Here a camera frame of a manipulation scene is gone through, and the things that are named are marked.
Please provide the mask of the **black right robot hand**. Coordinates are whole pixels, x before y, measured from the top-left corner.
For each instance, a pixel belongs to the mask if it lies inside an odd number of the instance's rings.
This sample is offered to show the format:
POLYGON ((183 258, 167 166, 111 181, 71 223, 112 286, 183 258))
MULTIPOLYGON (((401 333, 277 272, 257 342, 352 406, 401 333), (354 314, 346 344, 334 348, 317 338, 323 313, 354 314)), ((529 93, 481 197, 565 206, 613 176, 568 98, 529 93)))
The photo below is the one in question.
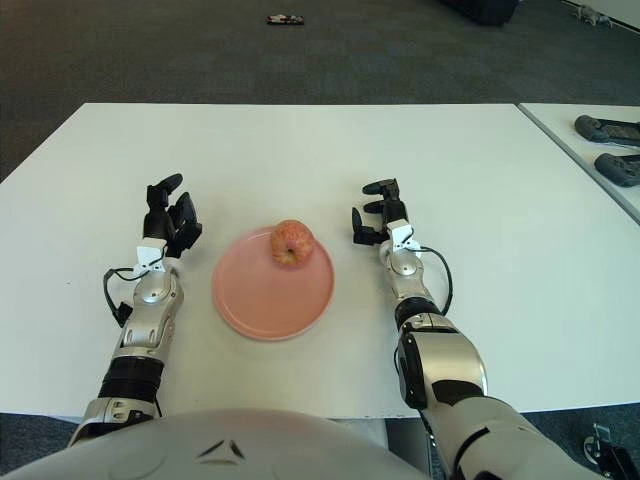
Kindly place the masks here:
POLYGON ((400 199, 400 189, 396 179, 385 179, 369 183, 362 188, 365 195, 380 196, 380 199, 363 206, 364 212, 381 216, 381 229, 364 226, 360 212, 352 208, 353 242, 360 245, 382 245, 391 242, 391 250, 407 250, 419 253, 421 245, 413 239, 414 228, 404 202, 400 199))

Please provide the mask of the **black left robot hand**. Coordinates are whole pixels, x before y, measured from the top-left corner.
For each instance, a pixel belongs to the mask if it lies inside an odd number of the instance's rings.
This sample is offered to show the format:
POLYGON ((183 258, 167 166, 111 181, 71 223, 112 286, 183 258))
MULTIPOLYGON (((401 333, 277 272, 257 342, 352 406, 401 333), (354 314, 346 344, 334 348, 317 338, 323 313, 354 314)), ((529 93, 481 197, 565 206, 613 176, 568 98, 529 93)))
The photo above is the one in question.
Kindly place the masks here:
POLYGON ((165 259, 179 259, 202 233, 202 225, 188 192, 183 192, 173 205, 169 203, 170 195, 182 181, 182 175, 176 173, 147 186, 148 212, 143 220, 142 240, 136 247, 136 275, 166 271, 165 259))

